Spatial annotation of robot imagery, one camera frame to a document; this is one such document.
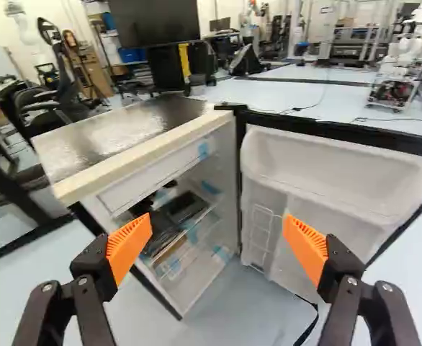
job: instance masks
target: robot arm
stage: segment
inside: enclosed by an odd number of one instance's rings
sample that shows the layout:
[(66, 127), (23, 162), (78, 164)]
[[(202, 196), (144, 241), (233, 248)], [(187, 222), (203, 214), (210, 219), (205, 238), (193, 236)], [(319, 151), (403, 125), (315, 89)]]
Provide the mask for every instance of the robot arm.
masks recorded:
[(332, 303), (318, 345), (350, 345), (357, 316), (363, 316), (374, 346), (421, 346), (401, 289), (361, 281), (365, 266), (333, 234), (322, 235), (292, 216), (283, 235), (326, 303)]
[(98, 236), (71, 263), (74, 280), (39, 284), (30, 294), (13, 346), (62, 346), (67, 324), (78, 319), (83, 345), (115, 346), (104, 307), (152, 236), (145, 214), (110, 234)]
[[(112, 300), (151, 235), (145, 214), (97, 237), (72, 261), (74, 280), (48, 281), (32, 291), (13, 346), (62, 346), (73, 315), (83, 345), (115, 346), (102, 303)], [(357, 316), (368, 324), (374, 346), (421, 346), (403, 292), (385, 281), (363, 283), (364, 264), (334, 235), (324, 236), (292, 216), (284, 220), (283, 235), (318, 294), (332, 303), (320, 346), (350, 345)]]

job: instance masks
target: box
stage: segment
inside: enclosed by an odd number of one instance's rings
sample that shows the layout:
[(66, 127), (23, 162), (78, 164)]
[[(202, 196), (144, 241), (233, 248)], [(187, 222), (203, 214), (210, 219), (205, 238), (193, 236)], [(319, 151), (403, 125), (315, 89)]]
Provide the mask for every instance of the box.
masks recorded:
[(337, 27), (353, 27), (354, 26), (354, 18), (353, 17), (344, 17), (338, 20), (336, 23)]

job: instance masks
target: cable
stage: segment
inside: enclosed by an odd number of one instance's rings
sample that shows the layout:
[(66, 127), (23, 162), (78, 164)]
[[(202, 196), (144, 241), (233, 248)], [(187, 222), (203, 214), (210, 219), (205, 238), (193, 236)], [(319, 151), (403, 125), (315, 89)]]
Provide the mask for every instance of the cable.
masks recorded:
[[(330, 73), (330, 69), (327, 70), (326, 72), (326, 82), (329, 82), (329, 73)], [(300, 112), (301, 110), (308, 110), (309, 108), (314, 108), (317, 107), (324, 99), (326, 96), (326, 89), (329, 87), (330, 84), (326, 84), (323, 87), (323, 91), (321, 93), (320, 99), (314, 103), (313, 105), (307, 106), (307, 107), (292, 107), (292, 108), (288, 108), (286, 110), (282, 110), (281, 112), (277, 112), (276, 110), (259, 110), (257, 108), (251, 108), (251, 110), (255, 110), (257, 112), (265, 112), (265, 113), (273, 113), (273, 114), (280, 114), (280, 115), (289, 115), (293, 112)]]
[[(329, 82), (329, 73), (331, 72), (330, 69), (328, 69), (326, 71), (326, 82)], [(309, 108), (314, 108), (317, 107), (324, 99), (326, 96), (326, 89), (329, 87), (330, 84), (326, 84), (325, 87), (323, 88), (323, 92), (321, 93), (320, 99), (314, 103), (313, 105), (307, 106), (307, 107), (293, 107), (292, 110), (294, 110), (295, 112), (300, 112), (301, 110), (308, 110)]]

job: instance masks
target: white robot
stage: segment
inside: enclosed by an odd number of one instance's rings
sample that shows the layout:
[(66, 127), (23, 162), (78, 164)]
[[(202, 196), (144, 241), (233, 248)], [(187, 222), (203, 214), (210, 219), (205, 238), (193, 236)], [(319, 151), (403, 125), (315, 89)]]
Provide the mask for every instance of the white robot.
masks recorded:
[[(381, 61), (379, 72), (393, 76), (404, 76), (408, 67), (422, 52), (422, 3), (412, 13), (412, 17), (403, 21), (405, 29), (398, 44), (392, 44), (389, 53)], [(415, 25), (414, 33), (408, 34), (411, 25)]]
[(40, 46), (42, 40), (38, 35), (36, 24), (30, 23), (21, 0), (5, 0), (4, 13), (16, 22), (19, 39), (29, 48), (34, 65), (47, 63), (48, 59)]

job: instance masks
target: yellow object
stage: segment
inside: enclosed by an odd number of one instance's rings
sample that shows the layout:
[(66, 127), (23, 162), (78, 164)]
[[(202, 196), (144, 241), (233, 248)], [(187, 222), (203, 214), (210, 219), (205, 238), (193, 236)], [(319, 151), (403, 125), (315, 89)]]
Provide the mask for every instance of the yellow object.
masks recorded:
[(328, 259), (326, 236), (291, 215), (283, 221), (283, 236), (307, 276), (318, 288), (323, 267)]
[(151, 236), (151, 218), (148, 213), (109, 235), (105, 257), (109, 260), (117, 286), (120, 285)]
[(179, 43), (179, 56), (181, 57), (182, 73), (186, 83), (189, 82), (190, 72), (189, 54), (187, 53), (189, 43)]

